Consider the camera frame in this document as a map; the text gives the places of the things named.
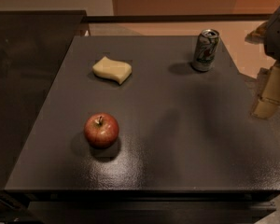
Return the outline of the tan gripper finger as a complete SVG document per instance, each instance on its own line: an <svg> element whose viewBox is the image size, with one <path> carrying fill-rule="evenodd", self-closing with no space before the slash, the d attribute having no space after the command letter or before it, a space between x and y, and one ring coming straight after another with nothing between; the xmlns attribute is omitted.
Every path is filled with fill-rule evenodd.
<svg viewBox="0 0 280 224"><path fill-rule="evenodd" d="M262 44L267 31L268 22L262 23L255 30L246 35L245 41L251 44Z"/></svg>
<svg viewBox="0 0 280 224"><path fill-rule="evenodd" d="M258 76L256 100L251 114L259 119L269 119L280 106L280 62L270 69L261 69Z"/></svg>

